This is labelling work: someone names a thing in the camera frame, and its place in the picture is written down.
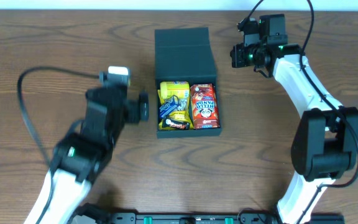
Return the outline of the black Mars chocolate bar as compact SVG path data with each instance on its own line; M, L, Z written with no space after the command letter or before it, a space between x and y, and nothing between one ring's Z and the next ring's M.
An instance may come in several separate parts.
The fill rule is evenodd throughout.
M163 128L173 128L180 130L188 130L190 128L190 124L186 121L178 121L175 119L165 118L162 121Z

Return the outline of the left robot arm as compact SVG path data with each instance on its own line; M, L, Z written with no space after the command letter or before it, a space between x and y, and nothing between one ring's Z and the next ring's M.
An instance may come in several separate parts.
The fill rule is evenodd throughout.
M149 96L127 98L123 86L90 89L85 118L72 124L53 150L40 195L26 223L68 223L79 204L112 158L127 123L149 118Z

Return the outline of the yellow Hacks candy bag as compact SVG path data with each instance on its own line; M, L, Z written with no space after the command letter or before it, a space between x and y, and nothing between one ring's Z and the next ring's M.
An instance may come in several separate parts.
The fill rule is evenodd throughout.
M160 90L158 90L158 97L160 100L160 106L165 102L165 100L163 100L160 96ZM186 121L190 124L190 128L189 129L193 129L193 123L191 121L190 115L189 115L189 99L190 96L188 98L178 98L179 100L179 106L177 109L175 109L174 111L172 111L168 116L166 116L165 118L170 118L170 119L175 119L178 121ZM173 128L163 128L162 127L162 121L164 119L160 119L160 122L158 124L158 129L159 130L174 130Z

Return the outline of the blue Eclipse mint pack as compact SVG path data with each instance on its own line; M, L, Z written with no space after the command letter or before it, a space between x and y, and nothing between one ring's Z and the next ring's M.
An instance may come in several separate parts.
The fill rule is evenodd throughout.
M178 108L179 106L178 97L173 95L169 99L165 100L165 102L159 108L159 118L164 119L168 116L172 111Z

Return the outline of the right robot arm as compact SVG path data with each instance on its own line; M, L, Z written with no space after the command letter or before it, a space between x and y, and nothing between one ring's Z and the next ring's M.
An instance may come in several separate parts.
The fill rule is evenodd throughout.
M275 206L273 223L311 223L311 212L328 188L345 188L358 178L358 109L335 99L313 73L305 47L289 44L285 16L237 24L243 41L230 52L232 67L253 67L284 88L300 115L291 145L294 174Z

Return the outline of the black box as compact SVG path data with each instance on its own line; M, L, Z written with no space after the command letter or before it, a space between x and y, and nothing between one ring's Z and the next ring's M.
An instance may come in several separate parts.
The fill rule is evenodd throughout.
M217 70L207 27L155 30L155 86L164 81L212 84L219 99Z

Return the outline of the yellow candy tube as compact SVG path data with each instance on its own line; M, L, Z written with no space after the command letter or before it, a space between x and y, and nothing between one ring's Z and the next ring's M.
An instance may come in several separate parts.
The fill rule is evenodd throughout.
M171 96L179 98L188 98L190 95L190 86L186 81L165 81L160 83L160 96L163 100Z

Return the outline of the red Hello Panda box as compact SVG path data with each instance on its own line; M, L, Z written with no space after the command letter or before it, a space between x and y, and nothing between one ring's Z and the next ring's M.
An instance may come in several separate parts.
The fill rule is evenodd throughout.
M213 84L195 84L190 91L194 128L219 128L219 110Z

